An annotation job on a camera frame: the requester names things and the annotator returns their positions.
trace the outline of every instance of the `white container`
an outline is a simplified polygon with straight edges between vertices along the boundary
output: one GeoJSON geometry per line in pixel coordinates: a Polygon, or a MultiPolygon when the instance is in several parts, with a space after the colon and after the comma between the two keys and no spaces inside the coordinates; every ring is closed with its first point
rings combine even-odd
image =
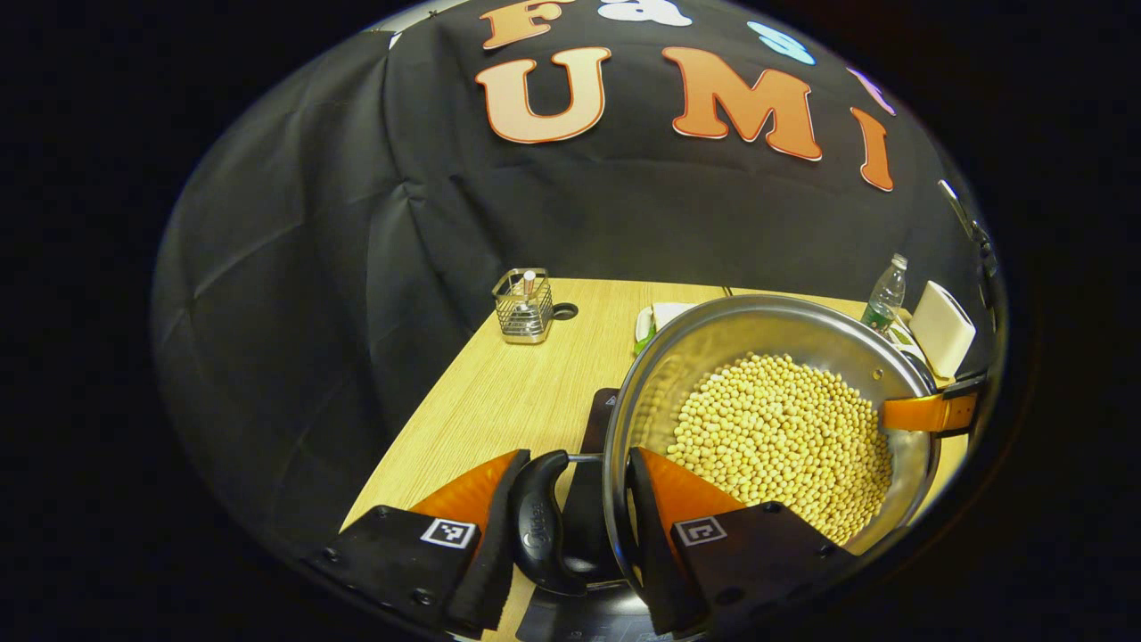
{"type": "Polygon", "coordinates": [[[696,302],[655,302],[650,306],[646,306],[638,312],[638,318],[634,320],[634,342],[640,342],[649,335],[649,328],[654,325],[654,319],[657,319],[657,328],[655,332],[661,333],[662,328],[665,327],[670,320],[681,314],[682,311],[689,309],[697,304],[696,302]]]}
{"type": "Polygon", "coordinates": [[[955,296],[928,281],[908,326],[931,371],[940,377],[954,377],[974,341],[974,324],[955,296]]]}

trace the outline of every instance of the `table surface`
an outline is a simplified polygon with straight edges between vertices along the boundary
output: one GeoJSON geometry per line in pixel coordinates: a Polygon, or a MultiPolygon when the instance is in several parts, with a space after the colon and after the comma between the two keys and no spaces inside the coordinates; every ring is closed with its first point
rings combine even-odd
{"type": "MultiPolygon", "coordinates": [[[[866,302],[808,294],[733,289],[735,294],[775,293],[818,302],[859,318],[866,302]]],[[[361,490],[343,527],[373,506],[407,509],[470,469],[518,448],[532,457],[577,452],[594,392],[621,388],[633,365],[634,319],[652,302],[703,302],[725,295],[718,285],[551,278],[556,301],[578,315],[555,320],[537,346],[505,343],[493,312],[452,361],[405,424],[361,490]]],[[[940,388],[950,380],[937,380],[940,388]]],[[[965,454],[965,436],[942,440],[932,493],[946,485],[965,454]]],[[[566,498],[569,472],[556,495],[566,498]]],[[[497,632],[484,640],[515,640],[534,584],[518,568],[497,632]]]]}

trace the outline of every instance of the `utensil holder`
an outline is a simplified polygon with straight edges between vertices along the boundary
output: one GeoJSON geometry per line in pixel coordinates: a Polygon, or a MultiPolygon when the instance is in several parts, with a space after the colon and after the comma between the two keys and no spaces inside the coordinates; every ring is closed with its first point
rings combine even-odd
{"type": "Polygon", "coordinates": [[[551,283],[547,270],[540,267],[509,269],[492,289],[495,314],[499,316],[503,341],[512,344],[537,344],[547,341],[551,332],[551,283]],[[524,274],[534,271],[531,292],[526,291],[524,274]]]}

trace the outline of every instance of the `plastic bottle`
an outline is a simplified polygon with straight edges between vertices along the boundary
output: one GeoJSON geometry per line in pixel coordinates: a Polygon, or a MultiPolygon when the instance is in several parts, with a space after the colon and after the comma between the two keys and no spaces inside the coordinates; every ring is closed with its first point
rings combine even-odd
{"type": "Polygon", "coordinates": [[[880,334],[888,332],[888,327],[899,312],[899,306],[904,303],[904,290],[907,286],[904,281],[905,271],[907,271],[907,259],[898,253],[891,257],[891,265],[875,282],[872,295],[868,296],[860,324],[880,334]]]}

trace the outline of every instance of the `black backdrop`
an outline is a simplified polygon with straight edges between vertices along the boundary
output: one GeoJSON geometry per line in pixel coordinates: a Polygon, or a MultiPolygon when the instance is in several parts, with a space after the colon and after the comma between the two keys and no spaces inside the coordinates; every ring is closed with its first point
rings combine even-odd
{"type": "MultiPolygon", "coordinates": [[[[1104,206],[1122,198],[1128,136],[1109,131],[1125,107],[1098,98],[1112,98],[1109,81],[1124,76],[1114,64],[1126,9],[876,2],[885,10],[873,14],[849,5],[759,8],[921,114],[1008,241],[1012,286],[1045,334],[1017,328],[1044,347],[1043,364],[1028,428],[986,497],[882,592],[822,626],[842,632],[844,620],[873,613],[904,626],[877,627],[883,637],[941,637],[941,613],[953,610],[971,637],[1069,639],[1077,627],[1122,635],[1123,594],[1110,569],[1136,558],[1110,538],[1130,519],[1120,510],[1126,452],[1110,447],[1124,417],[1079,393],[1097,387],[1124,399],[1125,380],[1110,368],[1117,353],[1075,355],[1065,340],[1074,346],[1092,324],[1111,324],[1092,310],[1116,309],[1106,293],[1125,291],[1111,245],[1132,224],[1104,206]],[[1099,140],[1116,147],[1117,162],[1098,159],[1099,140]],[[1020,159],[997,153],[1011,141],[1025,149],[1020,159]],[[1050,308],[1033,307],[1046,294],[1050,308]],[[933,572],[940,579],[924,582],[933,572]]],[[[17,626],[31,639],[391,639],[264,554],[205,494],[155,395],[145,318],[157,238],[197,159],[270,86],[395,8],[46,10],[26,29],[9,23],[9,41],[27,47],[11,58],[13,101],[31,119],[17,129],[34,132],[8,155],[31,170],[16,181],[26,209],[10,220],[35,231],[11,254],[27,259],[13,271],[17,293],[30,294],[14,319],[33,349],[14,351],[27,359],[13,363],[49,385],[16,424],[32,448],[11,458],[17,626]]]]}
{"type": "MultiPolygon", "coordinates": [[[[478,16],[497,6],[469,0],[393,49],[390,31],[370,30],[322,54],[226,129],[173,208],[152,290],[160,390],[192,463],[270,546],[296,558],[335,534],[511,265],[858,300],[898,250],[911,257],[905,302],[928,278],[947,287],[978,330],[958,376],[985,371],[979,250],[936,180],[986,219],[897,96],[885,95],[889,194],[858,172],[849,106],[879,113],[874,100],[849,63],[788,25],[717,0],[686,5],[699,16],[688,29],[630,25],[580,2],[544,38],[485,52],[478,16]],[[815,64],[761,46],[741,27],[752,17],[815,64]],[[486,125],[470,80],[482,68],[590,43],[613,62],[588,135],[519,145],[486,125]],[[746,78],[811,79],[824,157],[673,133],[685,104],[663,44],[714,49],[746,78]]],[[[545,65],[528,96],[540,113],[570,99],[545,65]]]]}

